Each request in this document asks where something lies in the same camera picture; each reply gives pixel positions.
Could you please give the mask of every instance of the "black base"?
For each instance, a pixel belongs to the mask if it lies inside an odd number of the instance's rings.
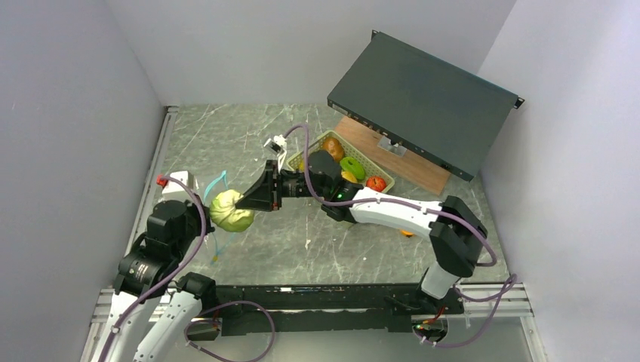
[[[411,316],[435,314],[439,306],[424,302],[418,284],[337,284],[289,286],[216,286],[220,303],[256,302],[269,310],[277,332],[387,329],[411,332]],[[450,290],[441,300],[444,314],[462,314],[458,295]],[[220,311],[223,336],[270,331],[261,311],[236,305]],[[202,326],[189,331],[194,340],[213,339]]]

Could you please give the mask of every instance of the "blue cable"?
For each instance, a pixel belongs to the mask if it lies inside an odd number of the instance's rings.
[[[213,181],[211,181],[211,183],[209,183],[209,186],[207,186],[207,188],[205,189],[205,196],[203,197],[205,202],[207,200],[207,196],[209,195],[209,192],[211,192],[211,190],[215,187],[215,185],[218,184],[218,182],[220,182],[222,180],[222,182],[224,183],[224,188],[225,189],[229,189],[229,184],[226,182],[226,170],[222,171],[222,173],[220,174],[220,176],[218,176],[216,179],[214,179]],[[215,259],[217,259],[217,257],[220,255],[220,253],[223,252],[223,250],[225,250],[225,248],[231,244],[231,242],[233,241],[235,234],[231,234],[231,238],[229,239],[229,241],[226,242],[226,244],[224,244],[224,246],[222,246],[222,249],[218,248],[218,239],[216,238],[215,233],[212,234],[214,236],[214,241],[216,244],[216,254],[214,256],[213,259],[211,259],[211,263],[213,264],[215,262]]]
[[[205,202],[207,202],[207,196],[209,195],[209,192],[211,191],[211,189],[218,184],[218,182],[222,180],[224,183],[224,187],[228,190],[229,189],[229,185],[226,184],[226,170],[222,171],[222,173],[220,174],[220,176],[218,176],[218,178],[216,178],[215,180],[211,181],[211,183],[209,184],[209,186],[207,186],[207,188],[205,189]]]

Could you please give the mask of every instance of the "wooden board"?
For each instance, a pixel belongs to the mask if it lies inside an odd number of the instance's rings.
[[[343,117],[335,131],[373,162],[437,195],[442,193],[451,175],[449,171],[412,151],[407,150],[405,155],[399,157],[378,147],[378,142],[383,136],[351,118]]]

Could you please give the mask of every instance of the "purple cable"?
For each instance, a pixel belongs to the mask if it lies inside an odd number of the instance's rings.
[[[264,352],[262,352],[258,357],[254,358],[254,359],[244,361],[244,362],[256,362],[258,360],[261,360],[264,356],[266,356],[267,353],[269,353],[269,351],[271,350],[271,347],[273,347],[273,342],[275,341],[275,324],[273,323],[273,318],[271,318],[271,315],[269,315],[269,312],[267,312],[265,308],[263,308],[261,305],[259,305],[257,303],[250,302],[248,300],[238,300],[238,301],[235,301],[235,302],[228,302],[228,303],[224,303],[224,304],[218,305],[216,307],[213,307],[211,309],[203,311],[202,313],[200,313],[200,315],[211,313],[213,311],[217,311],[218,309],[226,308],[226,307],[229,307],[231,305],[236,305],[236,304],[252,305],[252,306],[260,309],[260,311],[263,312],[264,315],[266,315],[266,319],[269,320],[269,324],[271,325],[271,338],[269,339],[269,344],[267,345],[267,347],[264,350]],[[211,356],[213,358],[221,360],[222,362],[236,362],[234,360],[228,360],[228,359],[226,359],[224,357],[221,357],[221,356],[213,353],[212,351],[209,351],[206,348],[200,347],[199,345],[196,345],[194,342],[192,342],[189,339],[189,335],[187,333],[187,331],[189,330],[189,327],[191,327],[193,324],[201,324],[201,323],[204,323],[204,322],[203,321],[193,321],[193,322],[189,323],[186,326],[186,328],[184,329],[184,339],[186,340],[187,344],[192,346],[193,348],[197,349],[200,352],[203,352],[203,353],[208,354],[209,356]]]
[[[482,334],[487,330],[487,328],[489,328],[489,325],[491,324],[492,320],[494,319],[494,315],[496,314],[496,311],[498,310],[498,305],[500,304],[500,300],[502,299],[503,294],[506,293],[509,289],[511,289],[513,287],[513,284],[516,283],[517,279],[518,279],[518,275],[516,275],[516,274],[511,274],[511,276],[509,276],[509,278],[507,278],[507,280],[504,282],[504,285],[502,286],[502,289],[500,290],[500,292],[498,294],[496,294],[497,299],[496,299],[496,304],[494,305],[494,308],[491,310],[491,313],[489,314],[487,319],[485,319],[485,322],[482,324],[482,326],[480,327],[478,332],[473,337],[467,339],[464,342],[459,342],[459,343],[441,344],[441,343],[431,342],[428,339],[424,339],[424,342],[428,342],[431,346],[437,347],[437,348],[458,348],[458,347],[464,347],[465,345],[470,345],[471,343],[474,343],[478,338],[480,338],[480,336],[482,336]],[[416,333],[415,329],[413,329],[412,331],[413,331],[414,335],[416,337],[418,337],[418,339],[420,341],[423,340],[423,337],[419,336]]]
[[[129,305],[129,308],[127,308],[120,315],[120,318],[118,318],[118,320],[113,324],[113,326],[110,327],[111,330],[109,331],[109,335],[106,337],[106,341],[104,342],[104,346],[102,348],[102,351],[100,352],[100,357],[98,358],[98,362],[104,362],[105,359],[106,359],[106,356],[109,353],[109,350],[111,349],[111,344],[113,343],[113,339],[115,338],[115,335],[117,334],[117,332],[114,333],[113,330],[116,329],[117,331],[119,331],[120,327],[126,321],[126,319],[129,316],[129,314],[131,314],[131,312],[142,301],[147,299],[147,297],[149,297],[152,293],[154,293],[155,291],[160,289],[162,286],[164,286],[165,284],[169,283],[178,273],[180,273],[182,271],[182,269],[184,269],[184,267],[187,264],[189,264],[189,262],[191,262],[191,260],[195,256],[195,254],[198,252],[198,250],[200,250],[200,247],[202,246],[202,243],[205,241],[205,236],[207,235],[207,219],[205,217],[205,209],[202,206],[202,202],[200,201],[200,198],[198,196],[196,196],[193,193],[193,191],[191,191],[185,184],[183,184],[178,179],[175,179],[175,178],[170,177],[170,176],[163,176],[161,179],[166,179],[168,181],[171,181],[173,183],[176,183],[176,184],[180,185],[180,187],[182,187],[184,189],[184,191],[186,191],[186,193],[189,195],[189,197],[193,200],[193,204],[198,209],[198,213],[200,214],[200,224],[201,224],[201,226],[200,226],[200,238],[198,239],[198,243],[195,245],[195,249],[193,250],[193,252],[191,254],[189,254],[178,265],[176,270],[171,272],[164,279],[162,279],[156,285],[154,285],[149,290],[147,290],[146,293],[143,293],[141,296],[139,296],[138,299],[136,299],[133,303],[131,303],[131,305]]]
[[[517,275],[516,274],[511,274],[509,276],[509,278],[513,278],[514,276],[517,276]],[[513,281],[512,283],[507,285],[506,289],[502,289],[502,290],[500,290],[500,292],[495,293],[493,296],[487,296],[485,298],[472,298],[470,296],[466,296],[465,294],[462,293],[462,291],[460,289],[456,288],[455,285],[454,285],[454,290],[457,293],[457,295],[463,297],[466,300],[469,300],[470,302],[488,302],[488,301],[490,301],[492,299],[496,299],[497,297],[502,296],[504,293],[510,291],[513,288],[514,285],[515,285],[515,281]]]
[[[289,128],[286,132],[284,132],[282,134],[282,136],[284,138],[287,138],[287,137],[289,137],[291,132],[293,132],[294,130],[296,130],[298,128],[303,128],[305,130],[303,157],[304,157],[305,164],[308,164],[309,163],[309,126],[307,126],[306,123],[297,124],[297,125]],[[378,202],[378,200],[376,198],[363,198],[363,199],[360,199],[360,200],[338,201],[338,202],[325,201],[320,196],[318,196],[318,194],[315,193],[315,190],[313,189],[313,186],[311,185],[311,177],[309,176],[309,168],[308,167],[304,168],[304,179],[306,181],[306,185],[307,185],[307,188],[309,189],[309,193],[311,194],[311,196],[313,196],[314,199],[320,201],[323,205],[326,205],[326,206],[352,206],[354,204],[358,204],[358,203],[362,203],[362,202]],[[395,204],[404,205],[406,207],[411,207],[411,208],[413,208],[415,210],[419,210],[419,211],[422,210],[420,205],[412,204],[409,201],[397,200],[395,198],[380,198],[380,201],[392,202],[392,203],[395,203]],[[497,263],[497,255],[494,252],[494,250],[491,249],[491,245],[489,245],[489,243],[487,242],[487,239],[485,237],[483,237],[482,234],[480,234],[480,232],[476,228],[471,226],[471,224],[469,224],[465,219],[462,219],[462,218],[460,218],[458,216],[455,216],[452,213],[446,213],[444,211],[437,211],[437,210],[427,209],[426,212],[427,213],[432,213],[432,214],[435,214],[435,215],[438,215],[438,216],[443,216],[443,217],[446,217],[448,219],[452,219],[452,220],[458,222],[459,224],[461,224],[462,226],[467,228],[473,234],[473,236],[475,236],[476,238],[478,238],[478,240],[480,240],[480,242],[482,243],[482,246],[485,247],[485,249],[489,253],[489,256],[491,256],[491,261],[490,262],[478,262],[478,263],[476,263],[477,266],[494,266],[494,265],[496,265],[496,263]]]

